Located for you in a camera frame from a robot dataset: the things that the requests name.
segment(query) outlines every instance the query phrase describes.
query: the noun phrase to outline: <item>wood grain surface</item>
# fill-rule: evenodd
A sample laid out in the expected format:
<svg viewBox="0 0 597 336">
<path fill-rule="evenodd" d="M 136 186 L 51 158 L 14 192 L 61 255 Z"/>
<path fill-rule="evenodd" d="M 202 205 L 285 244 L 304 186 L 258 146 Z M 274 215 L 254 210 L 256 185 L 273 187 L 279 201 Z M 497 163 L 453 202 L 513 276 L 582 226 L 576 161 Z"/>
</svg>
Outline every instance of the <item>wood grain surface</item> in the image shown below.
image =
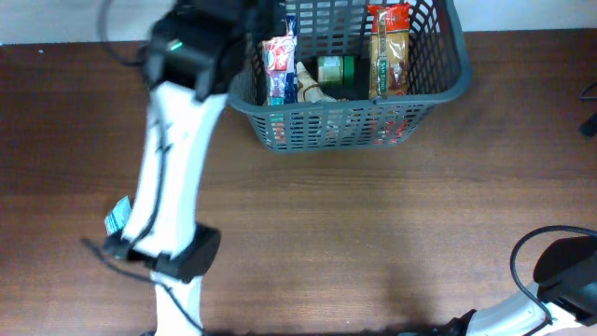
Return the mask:
<svg viewBox="0 0 597 336">
<path fill-rule="evenodd" d="M 527 231 L 597 229 L 597 140 L 577 131 L 597 112 L 577 99 L 597 76 L 597 31 L 465 37 L 470 90 L 394 148 L 276 155 L 246 116 L 222 115 L 197 211 L 223 231 L 206 328 L 445 323 L 516 291 L 508 257 Z M 138 75 L 96 44 L 0 48 L 0 335 L 155 328 L 152 288 L 78 243 L 100 241 L 105 214 L 134 195 L 146 103 Z M 524 282 L 561 236 L 522 249 Z"/>
</svg>

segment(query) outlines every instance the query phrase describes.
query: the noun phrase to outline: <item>wooden table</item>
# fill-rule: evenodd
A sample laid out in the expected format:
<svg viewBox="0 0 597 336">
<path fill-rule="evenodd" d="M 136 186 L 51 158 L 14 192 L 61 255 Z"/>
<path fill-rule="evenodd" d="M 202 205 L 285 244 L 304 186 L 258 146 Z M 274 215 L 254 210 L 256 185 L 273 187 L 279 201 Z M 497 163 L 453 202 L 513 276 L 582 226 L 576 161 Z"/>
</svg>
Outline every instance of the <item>wooden table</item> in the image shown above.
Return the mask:
<svg viewBox="0 0 597 336">
<path fill-rule="evenodd" d="M 597 31 L 466 43 L 468 93 L 391 149 L 276 155 L 246 116 L 222 115 L 198 200 L 224 237 L 204 280 L 206 328 L 445 323 L 516 291 L 508 257 L 527 231 L 597 229 L 597 140 L 577 131 L 597 111 L 577 99 L 597 75 Z M 1 335 L 155 327 L 152 288 L 78 243 L 101 240 L 105 214 L 134 195 L 146 103 L 137 74 L 96 44 L 0 48 Z M 522 249 L 524 282 L 561 236 Z"/>
</svg>

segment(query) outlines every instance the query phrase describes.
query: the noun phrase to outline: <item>snack package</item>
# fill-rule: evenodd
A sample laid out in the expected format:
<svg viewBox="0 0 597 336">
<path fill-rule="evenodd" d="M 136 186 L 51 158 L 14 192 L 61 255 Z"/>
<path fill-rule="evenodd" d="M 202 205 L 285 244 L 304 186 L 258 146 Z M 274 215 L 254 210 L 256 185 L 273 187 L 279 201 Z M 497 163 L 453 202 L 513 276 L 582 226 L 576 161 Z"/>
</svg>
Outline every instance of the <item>snack package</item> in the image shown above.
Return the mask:
<svg viewBox="0 0 597 336">
<path fill-rule="evenodd" d="M 394 125 L 396 125 L 396 121 L 386 121 L 383 124 L 383 127 L 377 131 L 377 122 L 372 122 L 370 125 L 371 133 L 375 136 L 373 143 L 375 145 L 380 145 L 385 142 L 385 139 L 390 138 L 390 140 L 388 140 L 388 144 L 397 144 L 398 140 L 404 136 L 404 133 L 409 128 L 409 121 L 407 119 L 403 119 L 402 122 L 396 127 L 394 134 L 392 134 Z"/>
<path fill-rule="evenodd" d="M 263 41 L 263 64 L 268 85 L 268 105 L 292 104 L 297 101 L 295 47 L 297 17 L 286 16 L 286 35 Z"/>
<path fill-rule="evenodd" d="M 407 94 L 410 4 L 367 6 L 373 15 L 369 98 Z"/>
</svg>

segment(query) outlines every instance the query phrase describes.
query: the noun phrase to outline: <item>cable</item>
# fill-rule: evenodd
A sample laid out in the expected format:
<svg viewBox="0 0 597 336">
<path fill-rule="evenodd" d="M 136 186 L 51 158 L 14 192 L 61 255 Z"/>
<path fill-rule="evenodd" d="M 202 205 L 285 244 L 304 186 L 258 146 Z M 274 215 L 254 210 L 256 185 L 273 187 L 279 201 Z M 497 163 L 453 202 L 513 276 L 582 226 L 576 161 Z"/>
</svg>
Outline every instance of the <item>cable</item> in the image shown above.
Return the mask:
<svg viewBox="0 0 597 336">
<path fill-rule="evenodd" d="M 180 312 L 180 314 L 182 314 L 185 317 L 187 322 L 191 326 L 193 326 L 196 330 L 198 330 L 202 335 L 209 336 L 209 333 L 207 331 L 205 331 L 205 329 L 199 323 L 197 323 L 193 319 L 193 317 L 191 317 L 188 314 L 188 312 L 185 310 L 185 307 L 183 307 L 183 305 L 180 303 L 180 301 L 175 297 L 171 287 L 168 287 L 168 285 L 166 285 L 160 281 L 153 280 L 149 276 L 145 276 L 145 275 L 141 275 L 141 274 L 137 274 L 137 273 L 133 273 L 133 272 L 129 272 L 129 271 L 120 269 L 118 266 L 116 266 L 112 262 L 108 261 L 108 259 L 105 258 L 102 250 L 96 244 L 94 244 L 91 240 L 89 240 L 87 238 L 81 239 L 81 244 L 83 244 L 85 247 L 87 247 L 88 250 L 93 254 L 93 256 L 95 256 L 95 258 L 97 258 L 99 261 L 101 261 L 102 264 L 109 270 L 114 271 L 115 273 L 118 273 L 120 275 L 126 276 L 128 278 L 137 280 L 139 282 L 149 284 L 149 285 L 159 286 L 159 287 L 163 288 L 164 291 L 168 294 L 168 296 L 172 300 L 172 302 L 174 303 L 174 305 L 176 306 L 176 308 L 178 308 L 178 311 Z"/>
<path fill-rule="evenodd" d="M 160 140 L 158 143 L 158 150 L 160 151 L 160 167 L 158 168 L 158 186 L 156 190 L 156 197 L 153 203 L 153 210 L 151 210 L 151 215 L 149 215 L 149 219 L 147 220 L 145 227 L 141 230 L 141 232 L 139 232 L 139 235 L 132 239 L 131 243 L 129 244 L 130 249 L 133 249 L 140 240 L 148 236 L 148 234 L 151 232 L 151 229 L 153 229 L 154 224 L 156 223 L 156 218 L 158 217 L 158 212 L 160 210 L 161 194 L 164 189 L 164 176 L 166 175 L 166 157 L 168 156 L 168 151 L 170 151 L 170 148 L 172 148 L 172 145 L 166 146 L 166 130 L 164 130 L 162 122 L 163 117 L 158 116 L 156 126 L 158 126 L 160 130 Z"/>
<path fill-rule="evenodd" d="M 547 233 L 547 232 L 555 232 L 555 231 L 565 231 L 565 232 L 573 232 L 578 234 L 585 234 L 593 238 L 597 238 L 597 231 L 584 229 L 579 227 L 567 226 L 567 225 L 554 225 L 554 226 L 547 226 L 543 228 L 536 229 L 527 233 L 524 237 L 522 237 L 512 248 L 512 254 L 510 255 L 510 272 L 512 274 L 512 279 L 516 286 L 521 290 L 522 294 L 526 295 L 529 300 L 534 302 L 543 312 L 545 312 L 545 320 L 537 326 L 535 329 L 527 332 L 524 336 L 531 336 L 537 333 L 539 330 L 543 329 L 547 325 L 553 324 L 553 317 L 551 316 L 551 312 L 549 311 L 548 307 L 541 302 L 533 293 L 531 293 L 521 282 L 518 273 L 516 272 L 516 257 L 521 250 L 521 247 L 531 240 L 533 237 L 536 237 L 539 234 Z"/>
<path fill-rule="evenodd" d="M 591 84 L 589 84 L 589 86 L 583 90 L 583 92 L 581 92 L 578 95 L 578 99 L 580 99 L 581 101 L 594 101 L 597 100 L 597 96 L 596 95 L 592 95 L 592 96 L 587 96 L 587 93 L 589 93 L 589 91 L 591 91 L 592 89 L 597 87 L 597 80 L 592 82 Z"/>
<path fill-rule="evenodd" d="M 108 20 L 108 12 L 110 7 L 112 6 L 114 0 L 104 0 L 100 4 L 100 12 L 97 16 L 96 22 L 96 29 L 97 34 L 100 37 L 100 46 L 107 52 L 112 58 L 117 60 L 120 64 L 124 66 L 133 66 L 138 67 L 142 66 L 145 63 L 145 58 L 143 56 L 143 51 L 145 50 L 146 46 L 142 46 L 139 48 L 136 54 L 135 60 L 127 60 L 124 57 L 120 56 L 113 48 L 108 39 L 108 32 L 107 32 L 107 20 Z"/>
</svg>

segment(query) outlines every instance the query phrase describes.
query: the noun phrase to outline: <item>green can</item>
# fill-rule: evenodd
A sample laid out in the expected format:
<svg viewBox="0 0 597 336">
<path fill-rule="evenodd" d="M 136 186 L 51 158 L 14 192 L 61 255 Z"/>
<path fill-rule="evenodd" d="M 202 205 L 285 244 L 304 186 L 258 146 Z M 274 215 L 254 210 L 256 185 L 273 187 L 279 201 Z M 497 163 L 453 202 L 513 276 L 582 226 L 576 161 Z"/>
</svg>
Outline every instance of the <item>green can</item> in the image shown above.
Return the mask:
<svg viewBox="0 0 597 336">
<path fill-rule="evenodd" d="M 354 56 L 318 57 L 317 82 L 322 87 L 353 86 Z"/>
</svg>

